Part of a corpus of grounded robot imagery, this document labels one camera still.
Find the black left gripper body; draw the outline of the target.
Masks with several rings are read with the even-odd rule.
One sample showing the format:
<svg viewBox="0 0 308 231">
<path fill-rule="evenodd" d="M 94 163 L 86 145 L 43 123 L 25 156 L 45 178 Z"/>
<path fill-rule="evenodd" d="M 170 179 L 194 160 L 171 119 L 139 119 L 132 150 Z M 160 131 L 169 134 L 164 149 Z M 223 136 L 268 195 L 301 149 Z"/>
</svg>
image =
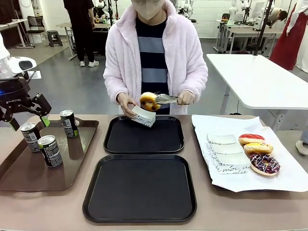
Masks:
<svg viewBox="0 0 308 231">
<path fill-rule="evenodd" d="M 30 87 L 23 77 L 0 80 L 0 106 L 9 113 L 27 112 L 33 106 Z"/>
</svg>

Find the black drink can green rim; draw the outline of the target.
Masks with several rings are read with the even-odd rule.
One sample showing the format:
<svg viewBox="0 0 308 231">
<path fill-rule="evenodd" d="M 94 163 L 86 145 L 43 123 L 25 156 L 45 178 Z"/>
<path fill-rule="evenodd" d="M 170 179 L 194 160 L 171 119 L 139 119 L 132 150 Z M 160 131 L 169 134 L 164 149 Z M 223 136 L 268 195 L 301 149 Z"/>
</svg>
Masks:
<svg viewBox="0 0 308 231">
<path fill-rule="evenodd" d="M 40 147 L 38 145 L 38 140 L 41 138 L 40 132 L 36 127 L 34 122 L 24 123 L 20 127 L 20 131 L 28 144 L 31 152 L 38 153 L 40 152 Z"/>
<path fill-rule="evenodd" d="M 47 167 L 57 168 L 63 163 L 55 136 L 46 135 L 41 137 L 38 140 L 38 146 L 44 156 Z"/>
<path fill-rule="evenodd" d="M 62 126 L 67 138 L 75 138 L 79 135 L 76 125 L 74 112 L 72 110 L 63 110 L 60 112 Z"/>
</svg>

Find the white script-print paper donut box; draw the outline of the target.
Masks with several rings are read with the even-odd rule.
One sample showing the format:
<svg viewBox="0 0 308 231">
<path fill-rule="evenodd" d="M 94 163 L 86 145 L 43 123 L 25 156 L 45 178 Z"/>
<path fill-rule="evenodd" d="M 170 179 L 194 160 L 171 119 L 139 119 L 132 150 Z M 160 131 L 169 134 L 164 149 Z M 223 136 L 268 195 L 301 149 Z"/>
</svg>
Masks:
<svg viewBox="0 0 308 231">
<path fill-rule="evenodd" d="M 229 145 L 236 143 L 236 138 L 234 135 L 207 134 L 207 140 L 209 143 L 217 145 Z"/>
<path fill-rule="evenodd" d="M 133 121 L 151 128 L 156 120 L 156 113 L 150 112 L 140 108 L 139 106 L 134 106 L 132 111 L 136 114 L 132 119 Z"/>
<path fill-rule="evenodd" d="M 211 158 L 219 174 L 245 174 L 250 168 L 250 160 L 244 153 L 214 153 Z"/>
<path fill-rule="evenodd" d="M 211 143 L 210 147 L 214 150 L 216 154 L 231 155 L 244 153 L 244 149 L 238 143 L 233 144 L 214 144 Z"/>
</svg>

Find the chocolate glazed golden donut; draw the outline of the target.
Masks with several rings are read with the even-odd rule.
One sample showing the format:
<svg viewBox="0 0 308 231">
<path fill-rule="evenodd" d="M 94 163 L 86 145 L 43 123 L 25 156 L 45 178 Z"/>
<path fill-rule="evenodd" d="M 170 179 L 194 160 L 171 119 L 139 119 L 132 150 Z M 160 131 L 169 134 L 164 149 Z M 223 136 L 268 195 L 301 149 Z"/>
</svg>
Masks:
<svg viewBox="0 0 308 231">
<path fill-rule="evenodd" d="M 161 105 L 156 102 L 157 94 L 145 92 L 140 97 L 140 105 L 144 110 L 155 112 L 160 109 Z"/>
</svg>

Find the silver metal tongs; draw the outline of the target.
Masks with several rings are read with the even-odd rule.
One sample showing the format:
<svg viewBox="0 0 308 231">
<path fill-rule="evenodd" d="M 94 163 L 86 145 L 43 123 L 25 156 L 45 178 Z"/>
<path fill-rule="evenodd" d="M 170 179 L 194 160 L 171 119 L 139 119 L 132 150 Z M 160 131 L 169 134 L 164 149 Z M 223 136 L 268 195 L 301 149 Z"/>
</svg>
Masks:
<svg viewBox="0 0 308 231">
<path fill-rule="evenodd" d="M 155 103 L 156 104 L 170 104 L 170 103 L 177 103 L 178 98 L 175 96 L 170 96 L 167 94 L 155 94 Z"/>
</svg>

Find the red glazed donut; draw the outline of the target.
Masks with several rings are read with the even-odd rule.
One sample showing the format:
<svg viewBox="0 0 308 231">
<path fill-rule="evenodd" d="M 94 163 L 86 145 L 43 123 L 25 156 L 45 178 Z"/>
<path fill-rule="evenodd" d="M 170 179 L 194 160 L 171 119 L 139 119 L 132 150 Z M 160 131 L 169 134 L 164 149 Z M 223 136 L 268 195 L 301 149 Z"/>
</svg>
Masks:
<svg viewBox="0 0 308 231">
<path fill-rule="evenodd" d="M 261 135 L 246 133 L 239 136 L 238 141 L 241 146 L 245 146 L 246 144 L 249 143 L 264 143 L 265 138 L 262 137 Z"/>
</svg>

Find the yellow glazed sprinkled donut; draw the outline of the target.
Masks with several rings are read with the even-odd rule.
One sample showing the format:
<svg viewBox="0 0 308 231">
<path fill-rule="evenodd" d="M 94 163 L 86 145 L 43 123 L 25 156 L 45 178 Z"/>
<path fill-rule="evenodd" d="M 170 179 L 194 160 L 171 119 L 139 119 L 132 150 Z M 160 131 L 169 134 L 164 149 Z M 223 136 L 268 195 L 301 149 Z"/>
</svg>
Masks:
<svg viewBox="0 0 308 231">
<path fill-rule="evenodd" d="M 246 154 L 271 154 L 273 147 L 266 143 L 248 143 L 244 145 L 244 151 Z"/>
</svg>

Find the purple chocolate sprinkled donut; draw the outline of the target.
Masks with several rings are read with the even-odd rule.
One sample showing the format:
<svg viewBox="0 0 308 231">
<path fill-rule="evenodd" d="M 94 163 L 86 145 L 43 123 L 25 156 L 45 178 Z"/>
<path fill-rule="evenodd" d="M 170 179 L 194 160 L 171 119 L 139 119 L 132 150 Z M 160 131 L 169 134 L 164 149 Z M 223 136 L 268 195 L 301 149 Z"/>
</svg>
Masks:
<svg viewBox="0 0 308 231">
<path fill-rule="evenodd" d="M 263 176 L 274 176 L 280 170 L 279 162 L 269 154 L 252 154 L 250 156 L 251 168 Z"/>
</svg>

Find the person's right forearm pink sleeve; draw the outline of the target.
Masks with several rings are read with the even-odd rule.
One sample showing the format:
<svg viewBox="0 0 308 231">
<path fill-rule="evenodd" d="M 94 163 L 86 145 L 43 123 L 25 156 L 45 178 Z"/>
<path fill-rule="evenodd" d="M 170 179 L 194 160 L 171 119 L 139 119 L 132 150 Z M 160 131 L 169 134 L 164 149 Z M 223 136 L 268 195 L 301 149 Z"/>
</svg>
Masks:
<svg viewBox="0 0 308 231">
<path fill-rule="evenodd" d="M 123 82 L 119 68 L 106 67 L 103 78 L 108 96 L 110 97 L 111 101 L 113 103 L 119 104 L 119 102 L 117 101 L 118 94 L 128 93 L 128 89 Z"/>
</svg>

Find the person's left forearm pink sleeve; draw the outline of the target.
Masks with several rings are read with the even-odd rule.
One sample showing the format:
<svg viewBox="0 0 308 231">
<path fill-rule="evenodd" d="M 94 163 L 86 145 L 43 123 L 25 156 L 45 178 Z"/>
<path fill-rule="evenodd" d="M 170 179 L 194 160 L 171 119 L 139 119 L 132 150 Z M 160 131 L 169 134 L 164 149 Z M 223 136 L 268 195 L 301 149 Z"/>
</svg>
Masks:
<svg viewBox="0 0 308 231">
<path fill-rule="evenodd" d="M 193 64 L 187 68 L 186 79 L 181 84 L 179 91 L 189 91 L 193 94 L 194 100 L 199 101 L 205 89 L 208 78 L 208 68 L 205 62 Z"/>
</svg>

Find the person's right hand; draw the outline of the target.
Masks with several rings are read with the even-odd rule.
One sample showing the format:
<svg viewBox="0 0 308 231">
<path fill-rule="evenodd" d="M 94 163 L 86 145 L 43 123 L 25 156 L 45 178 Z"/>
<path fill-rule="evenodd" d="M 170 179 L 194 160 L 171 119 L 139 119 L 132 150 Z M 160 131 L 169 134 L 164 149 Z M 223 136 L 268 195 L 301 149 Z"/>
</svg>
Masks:
<svg viewBox="0 0 308 231">
<path fill-rule="evenodd" d="M 132 108 L 137 105 L 134 99 L 132 99 L 124 92 L 121 92 L 117 95 L 116 100 L 119 103 L 124 115 L 131 119 L 134 119 L 136 114 L 132 111 Z"/>
</svg>

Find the person's left hand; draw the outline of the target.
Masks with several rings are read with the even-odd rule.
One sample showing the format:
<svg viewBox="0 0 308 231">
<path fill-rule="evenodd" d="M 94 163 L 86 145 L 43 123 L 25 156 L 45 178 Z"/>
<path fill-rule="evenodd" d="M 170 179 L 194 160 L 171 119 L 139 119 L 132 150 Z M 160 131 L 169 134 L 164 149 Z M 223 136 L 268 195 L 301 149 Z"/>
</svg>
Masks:
<svg viewBox="0 0 308 231">
<path fill-rule="evenodd" d="M 194 103 L 194 100 L 195 100 L 195 95 L 192 92 L 188 90 L 183 90 L 178 95 L 177 104 L 190 105 Z"/>
</svg>

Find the brown plastic tray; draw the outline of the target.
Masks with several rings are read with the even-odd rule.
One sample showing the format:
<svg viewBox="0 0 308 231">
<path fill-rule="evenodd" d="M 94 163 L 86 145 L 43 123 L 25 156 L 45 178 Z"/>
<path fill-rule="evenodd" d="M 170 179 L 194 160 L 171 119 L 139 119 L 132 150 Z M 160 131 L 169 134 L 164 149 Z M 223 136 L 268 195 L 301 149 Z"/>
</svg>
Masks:
<svg viewBox="0 0 308 231">
<path fill-rule="evenodd" d="M 53 135 L 62 156 L 62 164 L 57 168 L 47 167 L 42 153 L 33 153 L 24 139 L 13 142 L 10 148 L 2 147 L 0 154 L 0 191 L 46 192 L 62 191 L 71 187 L 83 164 L 87 150 L 99 125 L 97 120 L 79 122 L 79 136 L 66 137 L 60 120 L 52 120 L 48 127 L 37 122 L 42 136 Z"/>
</svg>

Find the grey step stool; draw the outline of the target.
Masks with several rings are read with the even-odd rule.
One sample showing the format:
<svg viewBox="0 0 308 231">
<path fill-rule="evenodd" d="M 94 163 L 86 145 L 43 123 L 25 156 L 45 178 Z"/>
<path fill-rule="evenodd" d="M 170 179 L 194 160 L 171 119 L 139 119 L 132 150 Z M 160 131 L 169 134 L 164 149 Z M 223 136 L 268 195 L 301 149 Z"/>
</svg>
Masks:
<svg viewBox="0 0 308 231">
<path fill-rule="evenodd" d="M 63 46 L 60 35 L 57 30 L 48 30 L 47 35 L 50 47 L 54 47 L 55 44 Z"/>
</svg>

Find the white side desk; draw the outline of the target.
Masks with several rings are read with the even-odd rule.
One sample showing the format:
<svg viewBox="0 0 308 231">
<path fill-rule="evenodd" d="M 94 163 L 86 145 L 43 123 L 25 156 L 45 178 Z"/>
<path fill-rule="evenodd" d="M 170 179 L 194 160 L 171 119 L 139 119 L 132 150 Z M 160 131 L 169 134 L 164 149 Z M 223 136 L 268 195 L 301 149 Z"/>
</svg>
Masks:
<svg viewBox="0 0 308 231">
<path fill-rule="evenodd" d="M 28 20 L 27 19 L 13 19 L 12 22 L 10 22 L 10 23 L 0 25 L 0 32 L 16 27 L 17 30 L 18 30 L 21 45 L 16 46 L 15 48 L 24 48 L 24 49 L 34 48 L 34 46 L 32 46 L 32 45 L 26 45 L 25 44 L 24 37 L 21 33 L 21 29 L 19 28 L 19 25 L 23 22 L 28 22 Z"/>
</svg>

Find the black office chair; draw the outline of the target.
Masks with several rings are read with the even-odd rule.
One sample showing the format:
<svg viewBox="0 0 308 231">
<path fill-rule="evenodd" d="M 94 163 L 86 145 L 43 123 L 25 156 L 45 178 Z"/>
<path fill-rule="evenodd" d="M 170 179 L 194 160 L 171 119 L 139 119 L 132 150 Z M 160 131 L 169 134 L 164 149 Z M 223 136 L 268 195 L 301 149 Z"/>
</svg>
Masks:
<svg viewBox="0 0 308 231">
<path fill-rule="evenodd" d="M 28 16 L 27 17 L 29 30 L 27 30 L 27 35 L 30 35 L 32 38 L 34 35 L 42 35 L 46 32 L 43 16 Z"/>
</svg>

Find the grey background table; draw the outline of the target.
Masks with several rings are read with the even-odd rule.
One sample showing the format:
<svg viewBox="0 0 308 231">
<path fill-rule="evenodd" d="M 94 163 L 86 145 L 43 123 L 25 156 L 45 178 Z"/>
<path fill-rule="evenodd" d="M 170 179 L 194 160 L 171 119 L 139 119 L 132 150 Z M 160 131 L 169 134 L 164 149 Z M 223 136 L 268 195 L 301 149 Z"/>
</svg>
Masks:
<svg viewBox="0 0 308 231">
<path fill-rule="evenodd" d="M 71 53 L 71 56 L 68 58 L 68 60 L 71 61 L 77 57 L 77 53 L 73 50 L 75 40 L 71 28 L 71 23 L 62 23 L 57 25 L 57 27 L 63 28 L 65 30 L 66 39 L 68 40 L 69 50 Z M 108 34 L 110 27 L 110 24 L 95 24 L 94 33 Z"/>
</svg>

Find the bystander in black clothes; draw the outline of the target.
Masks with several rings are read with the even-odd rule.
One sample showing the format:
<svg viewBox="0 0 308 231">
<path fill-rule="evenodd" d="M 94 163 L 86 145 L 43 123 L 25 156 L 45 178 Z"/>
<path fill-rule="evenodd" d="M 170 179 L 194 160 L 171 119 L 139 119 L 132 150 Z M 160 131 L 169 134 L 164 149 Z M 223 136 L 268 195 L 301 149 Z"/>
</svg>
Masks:
<svg viewBox="0 0 308 231">
<path fill-rule="evenodd" d="M 63 0 L 63 3 L 70 18 L 80 66 L 85 66 L 85 55 L 87 55 L 89 67 L 98 66 L 99 62 L 94 59 L 93 51 L 95 21 L 92 0 Z"/>
</svg>

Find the black square plastic tray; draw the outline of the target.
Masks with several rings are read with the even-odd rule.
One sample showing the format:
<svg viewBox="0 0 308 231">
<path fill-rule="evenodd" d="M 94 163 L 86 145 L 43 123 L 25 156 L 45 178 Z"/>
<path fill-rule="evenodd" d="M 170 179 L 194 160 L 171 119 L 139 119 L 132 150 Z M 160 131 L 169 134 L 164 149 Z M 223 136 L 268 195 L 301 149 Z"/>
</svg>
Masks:
<svg viewBox="0 0 308 231">
<path fill-rule="evenodd" d="M 172 116 L 157 116 L 152 127 L 125 116 L 113 118 L 103 142 L 111 154 L 176 154 L 185 145 L 181 122 Z"/>
<path fill-rule="evenodd" d="M 197 210 L 189 164 L 175 154 L 105 156 L 82 210 L 94 223 L 186 222 Z"/>
</svg>

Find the person torso pink fleece jacket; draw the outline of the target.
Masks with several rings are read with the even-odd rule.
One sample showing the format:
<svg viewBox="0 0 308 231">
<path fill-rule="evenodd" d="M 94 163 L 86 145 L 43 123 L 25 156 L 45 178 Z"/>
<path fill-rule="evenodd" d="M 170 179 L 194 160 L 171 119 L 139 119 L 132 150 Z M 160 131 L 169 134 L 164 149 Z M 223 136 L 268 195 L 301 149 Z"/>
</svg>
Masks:
<svg viewBox="0 0 308 231">
<path fill-rule="evenodd" d="M 170 0 L 150 20 L 132 3 L 111 26 L 105 48 L 105 67 L 118 67 L 129 95 L 137 105 L 145 92 L 178 97 L 187 68 L 205 62 L 193 23 L 178 14 Z M 162 106 L 161 115 L 185 115 L 189 105 Z"/>
</svg>

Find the beige face mask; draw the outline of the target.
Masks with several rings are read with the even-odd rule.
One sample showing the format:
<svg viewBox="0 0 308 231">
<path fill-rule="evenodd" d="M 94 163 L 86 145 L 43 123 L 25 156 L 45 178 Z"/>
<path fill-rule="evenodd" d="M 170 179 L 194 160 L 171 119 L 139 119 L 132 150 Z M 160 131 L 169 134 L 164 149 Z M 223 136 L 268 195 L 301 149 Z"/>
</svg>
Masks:
<svg viewBox="0 0 308 231">
<path fill-rule="evenodd" d="M 162 11 L 164 0 L 131 0 L 131 3 L 142 18 L 150 20 Z"/>
</svg>

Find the white background workbench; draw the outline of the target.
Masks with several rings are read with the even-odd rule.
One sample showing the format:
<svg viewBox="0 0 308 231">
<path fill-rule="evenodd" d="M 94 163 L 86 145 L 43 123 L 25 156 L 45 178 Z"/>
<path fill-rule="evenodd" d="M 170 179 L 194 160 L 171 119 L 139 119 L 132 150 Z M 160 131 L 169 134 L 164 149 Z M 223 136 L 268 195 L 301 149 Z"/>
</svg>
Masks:
<svg viewBox="0 0 308 231">
<path fill-rule="evenodd" d="M 218 34 L 216 38 L 216 44 L 213 47 L 215 51 L 218 53 L 232 53 L 235 51 L 234 41 L 236 38 L 243 39 L 239 49 L 240 51 L 244 51 L 248 45 L 249 39 L 258 39 L 261 35 L 260 31 L 255 31 L 252 26 L 247 25 L 232 25 L 227 26 L 226 23 L 221 22 L 220 20 L 216 20 L 219 22 L 218 25 Z M 266 50 L 266 44 L 269 40 L 271 40 L 269 54 L 271 54 L 272 49 L 274 48 L 276 39 L 282 34 L 282 29 L 276 28 L 265 28 L 263 33 L 263 37 L 261 39 L 260 44 L 260 52 L 264 53 Z"/>
</svg>

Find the large white table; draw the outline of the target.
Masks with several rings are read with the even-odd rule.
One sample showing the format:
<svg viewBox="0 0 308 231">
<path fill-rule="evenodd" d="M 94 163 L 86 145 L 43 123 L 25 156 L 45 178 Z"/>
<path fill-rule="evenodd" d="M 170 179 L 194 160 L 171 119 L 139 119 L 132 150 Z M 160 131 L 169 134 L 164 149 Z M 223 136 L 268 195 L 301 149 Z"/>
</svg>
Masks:
<svg viewBox="0 0 308 231">
<path fill-rule="evenodd" d="M 286 71 L 262 55 L 207 54 L 209 78 L 202 106 L 206 115 L 259 116 L 281 130 L 302 130 L 308 121 L 308 75 Z"/>
</svg>

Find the black slanted pole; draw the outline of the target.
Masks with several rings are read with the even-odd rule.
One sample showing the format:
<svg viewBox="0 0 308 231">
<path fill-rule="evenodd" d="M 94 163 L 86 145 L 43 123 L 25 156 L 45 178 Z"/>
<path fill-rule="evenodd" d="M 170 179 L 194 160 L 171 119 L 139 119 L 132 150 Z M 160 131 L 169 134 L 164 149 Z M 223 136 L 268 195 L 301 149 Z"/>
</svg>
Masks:
<svg viewBox="0 0 308 231">
<path fill-rule="evenodd" d="M 256 56 L 259 51 L 261 42 L 263 40 L 265 27 L 268 23 L 269 15 L 274 9 L 274 3 L 275 0 L 267 0 L 267 2 L 264 2 L 263 6 L 261 6 L 260 2 L 258 2 L 258 5 L 255 7 L 257 11 L 255 13 L 256 19 L 253 30 L 257 32 L 257 37 L 256 42 L 254 43 L 254 51 L 252 53 L 254 56 Z"/>
</svg>

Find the white paper sheet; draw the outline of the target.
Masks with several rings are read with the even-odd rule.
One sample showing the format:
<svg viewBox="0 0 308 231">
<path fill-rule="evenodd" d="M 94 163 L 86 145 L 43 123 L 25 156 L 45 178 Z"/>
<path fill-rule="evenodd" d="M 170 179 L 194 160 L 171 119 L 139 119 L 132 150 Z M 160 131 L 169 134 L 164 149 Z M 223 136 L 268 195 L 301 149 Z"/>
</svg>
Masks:
<svg viewBox="0 0 308 231">
<path fill-rule="evenodd" d="M 233 192 L 307 192 L 308 173 L 258 117 L 192 115 L 212 184 Z"/>
</svg>

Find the bending bystander beige top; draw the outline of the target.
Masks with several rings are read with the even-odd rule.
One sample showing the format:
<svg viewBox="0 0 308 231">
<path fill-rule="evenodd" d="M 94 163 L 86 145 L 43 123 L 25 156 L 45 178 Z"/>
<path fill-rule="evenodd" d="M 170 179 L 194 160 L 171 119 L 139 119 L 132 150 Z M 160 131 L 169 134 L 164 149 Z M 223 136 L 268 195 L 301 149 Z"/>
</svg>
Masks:
<svg viewBox="0 0 308 231">
<path fill-rule="evenodd" d="M 273 8 L 268 16 L 267 25 L 271 28 L 277 21 L 283 21 L 287 16 L 288 12 L 282 8 Z"/>
</svg>

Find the bystander leg with white shoe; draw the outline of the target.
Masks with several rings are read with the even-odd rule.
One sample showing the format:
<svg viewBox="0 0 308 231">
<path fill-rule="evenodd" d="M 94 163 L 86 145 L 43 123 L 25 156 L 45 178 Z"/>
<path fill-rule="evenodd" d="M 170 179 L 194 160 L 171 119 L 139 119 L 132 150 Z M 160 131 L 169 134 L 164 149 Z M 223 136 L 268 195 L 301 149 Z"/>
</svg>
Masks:
<svg viewBox="0 0 308 231">
<path fill-rule="evenodd" d="M 295 143 L 295 147 L 302 155 L 308 155 L 308 119 L 305 123 L 300 139 Z"/>
</svg>

